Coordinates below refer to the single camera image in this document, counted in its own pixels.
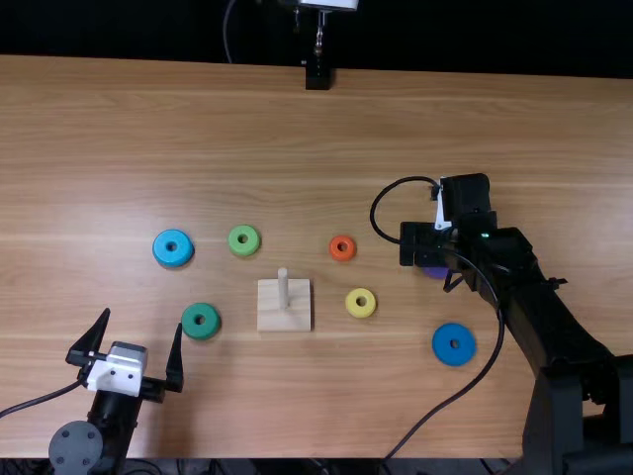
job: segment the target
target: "blue ring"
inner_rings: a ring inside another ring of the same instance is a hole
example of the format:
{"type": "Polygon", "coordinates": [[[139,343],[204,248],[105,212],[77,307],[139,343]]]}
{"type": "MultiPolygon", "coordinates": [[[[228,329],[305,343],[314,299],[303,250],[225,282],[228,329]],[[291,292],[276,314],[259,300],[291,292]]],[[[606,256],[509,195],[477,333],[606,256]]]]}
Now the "blue ring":
{"type": "Polygon", "coordinates": [[[160,265],[180,267],[194,255],[194,245],[182,231],[167,230],[156,237],[152,251],[160,265]]]}
{"type": "Polygon", "coordinates": [[[477,353],[477,343],[471,331],[463,325],[446,324],[433,335],[433,352],[444,364],[462,366],[477,353]]]}

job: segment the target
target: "wood grain surface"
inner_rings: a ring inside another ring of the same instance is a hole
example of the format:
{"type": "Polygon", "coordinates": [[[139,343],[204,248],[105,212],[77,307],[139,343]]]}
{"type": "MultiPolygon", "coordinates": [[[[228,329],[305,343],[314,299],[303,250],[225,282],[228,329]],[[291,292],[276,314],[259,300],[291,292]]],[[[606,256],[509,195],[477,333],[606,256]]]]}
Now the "wood grain surface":
{"type": "MultiPolygon", "coordinates": [[[[497,325],[478,295],[398,265],[369,206],[406,175],[485,172],[502,226],[534,244],[560,295],[616,354],[633,350],[633,82],[338,71],[304,90],[300,68],[0,57],[0,407],[70,383],[68,347],[109,306],[104,346],[149,348],[163,376],[183,310],[222,314],[183,341],[185,390],[145,403],[130,456],[383,456],[481,368],[497,325]],[[260,230],[232,255],[237,224],[260,230]],[[178,228],[196,254],[160,267],[155,236],[178,228]],[[329,240],[356,239],[350,262],[329,240]],[[257,280],[288,267],[314,285],[314,330],[256,331],[257,280]],[[345,295],[367,287],[369,319],[345,295]],[[440,364],[433,331],[471,328],[476,358],[440,364]]],[[[428,190],[390,194],[378,219],[434,219],[428,190]]],[[[401,456],[515,456],[533,378],[511,336],[490,375],[433,418],[401,456]]],[[[0,421],[0,456],[45,456],[85,420],[85,390],[0,421]]]]}

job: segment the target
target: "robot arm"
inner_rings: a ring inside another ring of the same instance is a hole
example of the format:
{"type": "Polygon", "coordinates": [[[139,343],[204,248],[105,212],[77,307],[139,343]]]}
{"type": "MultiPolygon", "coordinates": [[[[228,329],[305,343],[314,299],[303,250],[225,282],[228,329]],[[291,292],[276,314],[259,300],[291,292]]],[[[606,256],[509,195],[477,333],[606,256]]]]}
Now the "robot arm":
{"type": "Polygon", "coordinates": [[[497,228],[486,175],[442,178],[443,216],[402,223],[401,265],[449,269],[445,290],[465,281],[495,305],[481,275],[446,252],[467,257],[490,281],[505,323],[527,358],[536,383],[525,430],[523,458],[511,474],[633,473],[633,356],[613,354],[574,318],[556,294],[564,279],[546,279],[532,246],[517,228],[497,228]],[[452,228],[444,229],[445,224],[452,228]],[[583,417],[583,401],[604,405],[583,417]]]}
{"type": "Polygon", "coordinates": [[[115,475],[123,467],[143,401],[162,403],[165,391],[184,385],[178,325],[167,360],[165,380],[144,376],[147,350],[115,341],[108,354],[99,352],[110,310],[68,350],[66,362],[79,366],[77,379],[96,391],[88,421],[60,428],[48,447],[56,475],[115,475]]]}

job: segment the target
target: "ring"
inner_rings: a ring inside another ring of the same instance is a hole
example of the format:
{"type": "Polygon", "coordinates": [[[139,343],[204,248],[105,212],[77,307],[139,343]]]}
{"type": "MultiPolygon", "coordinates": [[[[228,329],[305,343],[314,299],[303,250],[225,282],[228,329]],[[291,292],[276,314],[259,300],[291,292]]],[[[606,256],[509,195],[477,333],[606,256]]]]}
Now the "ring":
{"type": "Polygon", "coordinates": [[[463,325],[446,324],[433,335],[433,352],[444,364],[462,366],[473,359],[477,344],[471,331],[463,325]]]}
{"type": "Polygon", "coordinates": [[[194,255],[194,245],[182,231],[167,230],[156,237],[152,251],[160,265],[180,267],[194,255]]]}
{"type": "Polygon", "coordinates": [[[209,304],[193,304],[183,312],[181,323],[189,338],[209,339],[220,329],[220,316],[209,304]]]}
{"type": "Polygon", "coordinates": [[[350,236],[333,237],[329,242],[329,253],[334,260],[350,260],[356,254],[356,242],[350,236]]]}
{"type": "Polygon", "coordinates": [[[228,248],[242,257],[253,254],[259,248],[259,234],[253,226],[236,226],[228,233],[228,248]]]}
{"type": "Polygon", "coordinates": [[[367,289],[354,289],[345,297],[345,307],[352,317],[366,319],[376,310],[376,297],[367,289]]]}

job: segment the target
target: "wire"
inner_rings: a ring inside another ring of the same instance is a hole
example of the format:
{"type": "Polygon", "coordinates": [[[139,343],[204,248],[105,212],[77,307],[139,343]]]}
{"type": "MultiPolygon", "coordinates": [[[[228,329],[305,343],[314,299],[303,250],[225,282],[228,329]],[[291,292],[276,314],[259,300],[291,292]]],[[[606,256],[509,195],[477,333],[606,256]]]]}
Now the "wire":
{"type": "Polygon", "coordinates": [[[491,466],[486,462],[486,460],[484,460],[483,458],[480,458],[479,461],[482,462],[482,465],[484,466],[486,471],[489,473],[489,475],[495,475],[495,470],[491,468],[491,466]]]}
{"type": "MultiPolygon", "coordinates": [[[[394,183],[392,183],[392,184],[386,186],[385,188],[383,188],[383,190],[374,199],[374,202],[372,203],[372,206],[371,206],[371,209],[370,209],[370,212],[369,212],[369,221],[370,221],[374,231],[381,238],[383,238],[383,239],[385,239],[385,240],[387,240],[389,242],[395,243],[395,244],[400,244],[400,240],[396,239],[395,237],[391,237],[388,234],[386,234],[385,232],[383,232],[379,228],[378,224],[376,223],[376,219],[375,219],[376,208],[378,207],[378,204],[380,203],[380,200],[387,193],[389,193],[391,190],[396,188],[398,185],[401,185],[403,183],[407,183],[409,181],[425,181],[425,182],[430,183],[431,185],[433,185],[433,187],[439,186],[435,180],[433,180],[432,178],[428,178],[427,176],[408,176],[406,178],[401,178],[400,180],[397,180],[394,183]]],[[[503,337],[504,337],[504,334],[505,334],[505,321],[504,321],[505,318],[503,316],[503,312],[501,311],[501,309],[499,307],[499,301],[498,301],[498,297],[497,297],[497,292],[495,291],[495,288],[493,287],[493,284],[488,279],[486,274],[484,274],[482,269],[480,269],[477,265],[475,265],[475,263],[472,262],[470,259],[468,259],[467,257],[463,256],[459,252],[456,252],[456,251],[454,251],[452,249],[447,249],[447,248],[441,247],[441,246],[424,246],[424,245],[418,245],[417,248],[425,249],[425,250],[433,251],[433,252],[443,252],[445,254],[452,255],[453,257],[455,257],[458,260],[460,260],[462,263],[466,264],[468,267],[472,268],[477,273],[477,275],[479,275],[479,277],[482,279],[482,282],[484,282],[484,284],[490,289],[491,295],[493,297],[493,301],[495,302],[494,307],[495,307],[495,311],[497,313],[497,319],[498,319],[497,342],[495,344],[495,348],[493,349],[493,352],[492,352],[491,356],[489,357],[488,361],[486,362],[484,367],[480,370],[480,372],[477,373],[477,375],[471,380],[471,382],[469,382],[466,386],[464,386],[458,392],[456,392],[455,394],[453,394],[449,398],[445,399],[444,401],[439,403],[437,406],[435,406],[433,409],[431,409],[428,413],[426,413],[417,423],[415,423],[415,425],[407,432],[407,434],[401,439],[401,441],[396,444],[396,446],[391,450],[391,452],[389,452],[387,454],[387,456],[383,459],[384,461],[389,460],[394,455],[396,455],[396,453],[398,453],[398,451],[401,448],[403,448],[403,446],[417,432],[417,430],[419,428],[421,428],[429,419],[431,419],[433,416],[435,416],[437,413],[439,413],[445,407],[449,406],[451,403],[454,403],[455,401],[460,399],[462,396],[467,394],[471,389],[473,389],[475,386],[477,386],[477,384],[482,379],[484,379],[484,377],[486,377],[488,372],[491,370],[491,368],[493,367],[493,365],[497,361],[498,354],[501,351],[501,347],[503,346],[503,337]]]]}
{"type": "Polygon", "coordinates": [[[9,416],[12,413],[17,413],[18,411],[22,411],[23,409],[30,408],[37,404],[45,403],[46,401],[50,401],[51,399],[58,398],[59,396],[63,396],[64,394],[69,393],[73,389],[76,389],[79,386],[81,386],[82,383],[83,381],[79,379],[75,381],[74,383],[69,384],[65,388],[58,389],[57,391],[53,393],[46,394],[45,396],[40,396],[38,398],[32,399],[31,401],[27,401],[25,403],[16,404],[15,406],[12,406],[11,408],[7,408],[4,411],[0,412],[0,419],[4,418],[5,416],[9,416]]]}
{"type": "Polygon", "coordinates": [[[156,465],[155,463],[150,462],[149,460],[145,460],[144,458],[132,458],[130,459],[130,462],[146,463],[151,468],[156,470],[156,472],[158,472],[158,475],[162,475],[162,470],[160,469],[160,467],[156,465]]]}
{"type": "Polygon", "coordinates": [[[381,462],[380,464],[380,468],[383,469],[383,471],[387,474],[387,475],[392,475],[392,471],[389,469],[389,467],[387,466],[387,464],[385,462],[381,462]]]}
{"type": "Polygon", "coordinates": [[[233,9],[236,0],[228,0],[226,4],[225,16],[222,19],[222,40],[225,44],[226,61],[229,64],[233,63],[232,57],[230,57],[230,51],[228,50],[228,18],[230,17],[230,11],[233,9]]]}
{"type": "Polygon", "coordinates": [[[210,473],[211,473],[211,467],[212,466],[214,467],[213,473],[216,473],[216,467],[218,467],[218,469],[220,470],[220,473],[222,473],[222,475],[226,475],[225,469],[220,464],[220,461],[217,460],[216,458],[212,458],[211,461],[209,462],[209,472],[210,473]]]}
{"type": "Polygon", "coordinates": [[[382,200],[383,197],[387,193],[392,191],[397,186],[402,185],[403,183],[410,182],[410,181],[425,181],[426,183],[430,183],[431,185],[433,185],[433,188],[439,188],[439,185],[437,184],[437,182],[433,180],[432,178],[429,178],[428,176],[407,176],[405,178],[401,178],[400,180],[396,180],[391,185],[388,185],[385,188],[383,188],[383,190],[374,199],[374,202],[372,203],[372,207],[369,210],[369,222],[372,224],[372,228],[374,229],[374,231],[382,239],[386,239],[389,242],[392,242],[394,244],[400,244],[400,240],[396,239],[395,237],[389,236],[387,233],[385,233],[383,230],[379,228],[378,224],[376,223],[376,208],[378,207],[378,203],[380,203],[380,200],[382,200]]]}

